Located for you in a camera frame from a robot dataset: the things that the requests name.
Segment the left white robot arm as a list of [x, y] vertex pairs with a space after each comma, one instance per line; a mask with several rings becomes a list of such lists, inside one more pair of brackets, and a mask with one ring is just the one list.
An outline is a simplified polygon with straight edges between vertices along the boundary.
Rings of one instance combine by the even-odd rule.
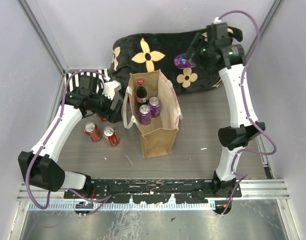
[[64, 98], [42, 138], [30, 151], [22, 151], [18, 157], [27, 188], [34, 186], [52, 192], [73, 189], [81, 198], [88, 198], [93, 192], [89, 175], [65, 171], [57, 161], [68, 136], [88, 112], [111, 123], [122, 120], [122, 101], [114, 101], [121, 84], [115, 80], [108, 81], [106, 77], [77, 75], [78, 85], [72, 83], [72, 76], [67, 79]]

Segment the purple grape can back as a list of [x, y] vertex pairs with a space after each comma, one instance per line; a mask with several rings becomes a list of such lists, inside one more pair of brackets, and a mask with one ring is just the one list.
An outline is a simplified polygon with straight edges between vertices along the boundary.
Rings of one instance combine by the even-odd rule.
[[148, 106], [151, 109], [151, 116], [153, 118], [160, 115], [160, 100], [158, 97], [151, 97], [148, 101]]

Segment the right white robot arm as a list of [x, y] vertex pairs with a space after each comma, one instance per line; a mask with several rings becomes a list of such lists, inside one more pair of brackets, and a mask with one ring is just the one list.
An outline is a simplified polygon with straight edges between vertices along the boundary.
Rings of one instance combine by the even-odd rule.
[[236, 185], [236, 168], [248, 143], [265, 130], [252, 108], [246, 78], [246, 57], [238, 37], [225, 22], [206, 27], [206, 35], [198, 32], [188, 50], [174, 61], [178, 68], [215, 66], [223, 80], [230, 111], [230, 126], [219, 129], [222, 145], [220, 163], [213, 174], [212, 192], [223, 197], [232, 195]]

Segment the purple grape can front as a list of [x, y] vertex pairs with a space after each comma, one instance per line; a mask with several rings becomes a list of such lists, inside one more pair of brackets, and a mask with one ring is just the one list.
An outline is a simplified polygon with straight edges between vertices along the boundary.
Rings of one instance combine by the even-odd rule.
[[174, 64], [178, 69], [193, 68], [196, 64], [191, 61], [191, 59], [186, 59], [185, 54], [179, 54], [174, 58]]

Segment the brown jute canvas bag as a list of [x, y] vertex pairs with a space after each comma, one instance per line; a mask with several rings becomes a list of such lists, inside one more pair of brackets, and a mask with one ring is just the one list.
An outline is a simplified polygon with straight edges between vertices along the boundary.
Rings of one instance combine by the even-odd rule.
[[[144, 81], [148, 98], [157, 97], [161, 102], [160, 115], [153, 117], [148, 125], [140, 123], [136, 100], [138, 80]], [[122, 107], [122, 119], [124, 128], [130, 129], [132, 125], [138, 128], [143, 158], [172, 153], [182, 113], [173, 84], [161, 70], [130, 74]]]

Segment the glass cola bottle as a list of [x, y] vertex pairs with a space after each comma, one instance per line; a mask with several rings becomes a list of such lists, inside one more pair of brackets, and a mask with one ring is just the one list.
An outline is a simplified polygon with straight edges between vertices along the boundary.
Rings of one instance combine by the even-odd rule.
[[142, 105], [146, 105], [148, 102], [148, 96], [147, 96], [147, 91], [145, 87], [143, 86], [144, 81], [142, 79], [139, 79], [137, 81], [138, 83], [138, 88], [136, 91], [136, 100], [138, 103], [138, 107]]

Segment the purple grape can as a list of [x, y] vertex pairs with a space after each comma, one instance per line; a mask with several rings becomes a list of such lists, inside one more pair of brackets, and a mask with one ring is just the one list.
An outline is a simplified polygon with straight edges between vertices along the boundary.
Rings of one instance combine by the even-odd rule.
[[151, 97], [148, 101], [148, 106], [151, 109], [151, 116], [153, 118], [160, 115], [160, 100], [158, 97]]
[[179, 54], [174, 58], [174, 64], [178, 69], [193, 68], [196, 64], [191, 61], [191, 59], [186, 59], [185, 54]]
[[139, 117], [142, 125], [148, 125], [151, 123], [151, 109], [148, 105], [143, 104], [139, 107]]

